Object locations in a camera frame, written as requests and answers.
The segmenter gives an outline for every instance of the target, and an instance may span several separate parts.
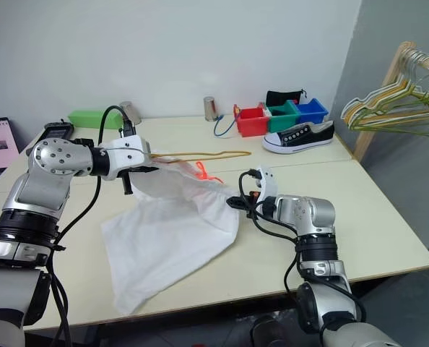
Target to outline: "shoe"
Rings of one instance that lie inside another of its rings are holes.
[[[334,132],[333,121],[297,124],[282,132],[267,134],[263,139],[263,147],[275,153],[294,153],[330,143]]]

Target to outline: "white fabric bag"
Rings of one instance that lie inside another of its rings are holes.
[[[205,265],[238,230],[239,212],[226,204],[234,189],[200,181],[188,163],[152,166],[160,170],[130,174],[136,206],[102,225],[114,304],[124,314]]]

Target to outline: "green plastic bin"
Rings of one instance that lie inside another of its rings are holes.
[[[293,127],[300,118],[300,112],[291,100],[282,106],[270,106],[267,109],[272,115],[267,126],[268,132],[281,132]]]

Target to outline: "white table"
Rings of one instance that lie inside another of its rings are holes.
[[[182,141],[177,143],[186,146]],[[208,146],[205,149],[215,150]],[[311,150],[303,152],[303,161],[306,153],[309,158],[315,155]],[[244,168],[254,167],[261,156],[269,165],[274,162],[265,153],[255,153],[246,157],[250,161],[242,165]],[[277,165],[273,172],[281,193],[320,197],[334,203],[339,255],[351,281],[429,267],[429,251],[358,162],[334,160],[284,166],[280,165],[280,160],[293,162],[297,159],[289,155],[280,156],[275,161]],[[217,176],[236,187],[240,172],[220,169]],[[3,186],[12,184],[8,178],[1,181],[4,181]],[[245,183],[246,190],[255,189],[253,179],[246,179]],[[72,186],[60,228],[87,205],[94,188],[91,183]],[[63,241],[67,250],[56,255],[56,272],[69,295],[69,321],[73,325],[129,318],[113,307],[110,268],[100,232],[101,222],[133,206],[134,198],[123,196],[122,191],[120,181],[103,184],[96,206]],[[5,192],[0,193],[0,212],[6,196]],[[275,226],[271,230],[280,231]],[[132,317],[283,292],[282,278],[293,256],[290,243],[262,234],[251,221],[243,218],[238,237],[231,247],[203,268],[151,298]],[[301,283],[293,271],[290,288],[297,288]],[[58,324],[59,314],[50,296],[43,318],[27,328],[41,329]]]
[[[226,116],[223,121],[227,123],[228,119],[229,117]],[[226,127],[225,123],[220,124],[220,129]],[[326,146],[294,155],[281,155],[266,151],[261,146],[261,137],[241,137],[237,133],[237,129],[232,129],[223,138],[216,138],[213,135],[214,125],[214,122],[205,121],[203,117],[143,119],[136,130],[139,136],[150,143],[151,150],[171,152],[249,150],[253,153],[248,157],[207,161],[205,166],[208,172],[212,173],[242,170],[250,166],[256,167],[258,163],[278,167],[351,159],[351,155],[337,137],[334,138],[331,144]],[[91,138],[97,144],[98,132],[97,129],[77,128],[72,138]],[[104,141],[117,137],[118,131],[116,130],[104,131]],[[16,161],[0,176],[0,192],[9,192],[17,177],[26,170],[27,156],[23,150]],[[94,180],[94,177],[75,178],[72,184],[87,184],[92,183]]]

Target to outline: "floor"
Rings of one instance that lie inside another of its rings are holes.
[[[403,347],[429,347],[429,270],[390,278],[363,299],[368,322],[382,329]],[[316,336],[305,335],[298,327],[294,310],[272,312],[297,347],[319,346]],[[177,329],[156,328],[135,332],[104,342],[110,347],[250,347],[249,331],[257,316],[215,324]]]

